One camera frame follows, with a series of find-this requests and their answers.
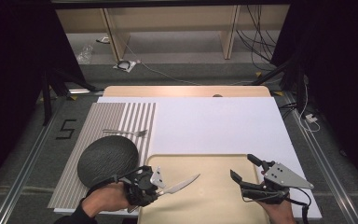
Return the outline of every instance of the white surface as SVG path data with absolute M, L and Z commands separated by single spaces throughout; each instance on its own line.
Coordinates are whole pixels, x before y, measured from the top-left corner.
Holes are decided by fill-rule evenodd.
M 272 97 L 101 97 L 98 103 L 158 103 L 149 155 L 254 154 L 279 161 L 304 177 L 281 114 Z M 312 199 L 308 217 L 322 215 Z M 307 203 L 291 190 L 291 198 Z M 296 218 L 301 206 L 293 205 Z

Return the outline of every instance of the floor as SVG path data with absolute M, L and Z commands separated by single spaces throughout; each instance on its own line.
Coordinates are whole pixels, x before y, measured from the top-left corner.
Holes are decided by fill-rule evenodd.
M 248 36 L 254 36 L 255 33 L 246 33 Z M 269 32 L 271 38 L 266 38 L 270 45 L 277 40 L 279 31 Z M 68 35 L 68 39 L 74 50 L 75 56 L 78 56 L 85 46 L 92 46 L 91 58 L 89 64 L 106 65 L 108 67 L 115 64 L 110 46 L 107 44 L 97 43 L 95 40 L 104 37 L 104 34 L 87 34 L 87 35 Z M 255 45 L 255 48 L 263 51 L 260 46 Z M 236 35 L 234 40 L 234 48 L 230 60 L 223 58 L 223 53 L 220 46 L 220 40 L 217 32 L 180 32 L 180 33 L 139 33 L 131 34 L 131 39 L 126 50 L 124 60 L 142 61 L 145 64 L 165 64 L 165 63 L 180 63 L 180 64 L 235 64 L 235 63 L 255 63 L 255 66 L 261 66 L 258 71 L 266 73 L 267 70 L 273 69 L 272 65 L 266 64 L 264 59 L 254 55 L 248 50 L 241 42 L 241 39 Z M 280 77 L 273 78 L 268 82 L 268 86 L 272 90 L 279 89 L 278 81 Z M 90 106 L 96 101 L 98 96 L 90 95 L 88 97 L 78 97 L 78 101 L 82 103 L 66 101 L 57 99 L 54 104 L 55 109 L 60 108 L 63 111 L 60 115 L 65 117 L 73 113 L 72 110 L 85 111 L 82 117 L 78 119 L 85 119 L 87 115 L 87 106 Z M 285 105 L 294 102 L 295 96 L 288 92 L 284 97 L 276 97 L 278 105 Z M 19 182 L 19 178 L 24 178 L 25 182 L 28 181 L 27 187 L 22 190 L 21 197 L 15 208 L 8 208 L 7 211 L 12 213 L 10 217 L 6 217 L 8 223 L 49 223 L 51 220 L 59 217 L 60 215 L 53 214 L 48 210 L 40 215 L 29 216 L 34 218 L 32 220 L 23 221 L 27 218 L 25 206 L 21 209 L 22 204 L 34 203 L 35 207 L 43 207 L 49 201 L 51 193 L 55 186 L 48 182 L 49 178 L 44 178 L 49 175 L 56 175 L 50 172 L 49 169 L 60 170 L 62 167 L 49 167 L 53 162 L 51 160 L 62 160 L 61 163 L 65 164 L 63 158 L 70 154 L 70 148 L 62 146 L 49 146 L 53 148 L 54 153 L 61 153 L 61 157 L 52 159 L 48 154 L 42 152 L 34 154 L 36 158 L 39 157 L 36 163 L 31 163 L 31 169 L 40 171 L 38 176 L 29 174 L 26 176 L 19 176 L 19 171 L 27 157 L 31 155 L 32 148 L 38 147 L 38 144 L 43 145 L 48 140 L 44 140 L 42 135 L 47 138 L 55 138 L 51 133 L 58 133 L 61 127 L 52 127 L 53 131 L 46 131 L 37 123 L 43 122 L 43 106 L 42 102 L 36 102 L 35 113 L 32 120 L 35 124 L 30 125 L 23 138 L 20 140 L 22 153 L 13 153 L 7 160 L 7 164 L 0 171 L 0 209 L 2 204 L 5 204 L 5 199 L 10 193 L 11 184 Z M 298 151 L 299 159 L 303 166 L 304 172 L 310 174 L 310 179 L 319 183 L 318 190 L 315 190 L 314 196 L 320 205 L 323 215 L 329 214 L 331 217 L 325 217 L 322 221 L 312 221 L 311 223 L 358 223 L 358 174 L 355 168 L 351 166 L 348 160 L 339 154 L 339 144 L 335 142 L 334 135 L 332 134 L 328 123 L 323 121 L 323 116 L 320 117 L 321 130 L 317 133 L 304 132 L 303 128 L 298 123 L 298 113 L 288 114 L 285 119 L 285 125 L 288 129 L 289 135 L 292 139 L 295 148 L 307 150 Z M 315 169 L 315 162 L 319 167 L 325 166 L 326 169 Z M 38 202 L 35 202 L 33 197 L 37 194 Z M 343 199 L 346 204 L 336 205 L 339 199 Z M 121 219 L 112 219 L 111 217 L 101 217 L 101 223 L 120 223 Z

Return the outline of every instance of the fork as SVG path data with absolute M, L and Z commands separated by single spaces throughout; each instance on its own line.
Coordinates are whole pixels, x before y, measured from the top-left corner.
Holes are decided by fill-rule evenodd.
M 139 132 L 128 132 L 128 131 L 121 131 L 121 130 L 114 130 L 114 129 L 103 129 L 103 133 L 129 133 L 133 134 L 137 137 L 142 137 L 147 134 L 147 129 Z

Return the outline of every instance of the table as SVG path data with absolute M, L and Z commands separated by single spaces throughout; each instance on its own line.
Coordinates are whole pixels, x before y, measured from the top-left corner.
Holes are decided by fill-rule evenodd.
M 212 97 L 216 94 L 222 95 L 223 97 Z M 241 120 L 243 118 L 247 117 L 247 113 L 250 113 L 251 116 L 262 116 L 261 119 L 252 119 L 253 121 L 258 120 L 258 123 L 256 125 L 261 125 L 268 127 L 269 125 L 272 125 L 272 127 L 279 129 L 279 130 L 264 130 L 263 134 L 269 135 L 271 132 L 280 131 L 281 134 L 275 135 L 275 139 L 271 139 L 270 141 L 257 141 L 257 144 L 259 142 L 262 143 L 262 145 L 257 147 L 262 148 L 272 148 L 271 150 L 261 150 L 257 149 L 257 147 L 253 148 L 252 146 L 247 147 L 246 153 L 253 153 L 257 155 L 257 157 L 270 161 L 281 161 L 286 166 L 290 167 L 295 171 L 297 174 L 304 176 L 301 166 L 299 164 L 299 161 L 296 157 L 296 153 L 294 152 L 294 149 L 291 145 L 290 139 L 288 137 L 288 134 L 284 128 L 284 125 L 282 123 L 281 115 L 279 113 L 279 110 L 275 104 L 275 101 L 273 98 L 269 95 L 269 90 L 266 87 L 245 87 L 245 86 L 236 86 L 236 87 L 225 87 L 225 86 L 201 86 L 201 87 L 188 87 L 188 86 L 115 86 L 115 87 L 108 87 L 105 90 L 105 93 L 103 97 L 100 98 L 99 103 L 97 105 L 110 105 L 107 104 L 107 102 L 115 102 L 116 104 L 155 104 L 158 106 L 158 112 L 163 113 L 171 111 L 181 111 L 182 114 L 180 114 L 180 117 L 182 118 L 189 118 L 193 119 L 194 116 L 197 116 L 199 113 L 202 113 L 202 110 L 211 108 L 211 106 L 216 106 L 216 103 L 218 102 L 221 107 L 224 107 L 223 105 L 233 105 L 233 103 L 241 104 L 241 108 L 238 107 L 238 109 L 229 109 L 224 113 L 228 113 L 233 116 L 224 116 L 226 117 L 233 117 L 231 119 L 224 119 L 224 122 L 236 122 L 241 123 Z M 175 108 L 176 106 L 182 107 L 183 106 L 189 106 L 189 109 L 182 109 L 178 110 Z M 207 114 L 202 115 L 204 119 L 213 119 L 213 117 L 208 116 Z M 192 152 L 192 148 L 189 147 L 188 143 L 191 143 L 193 141 L 191 137 L 187 139 L 188 143 L 185 143 L 183 139 L 178 139 L 178 141 L 184 142 L 181 144 L 183 148 L 182 150 L 178 150 L 177 147 L 172 147 L 172 139 L 170 139 L 169 136 L 164 135 L 164 132 L 161 132 L 159 130 L 167 130 L 167 127 L 164 125 L 172 125 L 171 123 L 167 122 L 167 120 L 174 120 L 170 116 L 157 116 L 159 122 L 153 124 L 153 130 L 151 133 L 153 135 L 150 135 L 148 139 L 152 139 L 150 144 L 152 147 L 148 149 L 148 151 L 143 155 L 143 158 L 141 161 L 146 161 L 147 157 L 154 154 L 164 154 L 164 153 L 170 153 L 170 151 L 166 150 L 167 144 L 170 145 L 170 148 L 174 151 L 180 151 L 180 153 L 188 154 Z M 254 124 L 249 124 L 249 129 L 252 129 L 254 127 Z M 238 138 L 235 137 L 237 134 L 228 134 L 228 137 L 233 137 L 232 139 L 229 139 L 228 142 L 234 142 L 238 141 Z M 214 140 L 211 140 L 212 144 L 219 145 L 219 142 L 214 142 Z M 250 144 L 255 145 L 255 142 L 252 143 L 252 139 L 248 139 L 247 141 L 250 142 Z M 222 150 L 219 148 L 208 148 L 203 147 L 202 145 L 199 147 L 198 153 L 222 153 Z M 282 155 L 277 154 L 275 150 L 283 150 Z M 235 145 L 227 145 L 227 148 L 225 148 L 225 152 L 228 154 L 238 154 L 238 153 L 244 153 L 244 151 L 241 148 L 235 147 Z M 296 198 L 303 197 L 301 195 L 297 195 L 298 192 L 293 191 L 292 197 Z M 317 204 L 314 202 L 313 196 L 311 192 L 309 191 L 310 197 L 312 198 L 312 206 L 310 208 L 309 212 L 309 219 L 318 219 L 321 218 L 321 214 L 319 212 L 319 209 L 317 207 Z M 73 212 L 73 209 L 55 209 L 56 212 L 60 213 L 70 213 Z M 301 208 L 298 206 L 294 206 L 294 215 L 297 218 L 301 217 Z

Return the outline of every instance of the hand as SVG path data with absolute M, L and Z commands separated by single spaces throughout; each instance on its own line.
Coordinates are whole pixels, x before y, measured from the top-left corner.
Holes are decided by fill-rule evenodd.
M 280 204 L 257 203 L 266 210 L 274 224 L 296 224 L 293 217 L 292 204 L 286 200 L 283 200 Z
M 114 212 L 129 206 L 124 184 L 121 182 L 96 189 L 82 202 L 83 210 L 89 217 L 95 217 L 102 211 Z

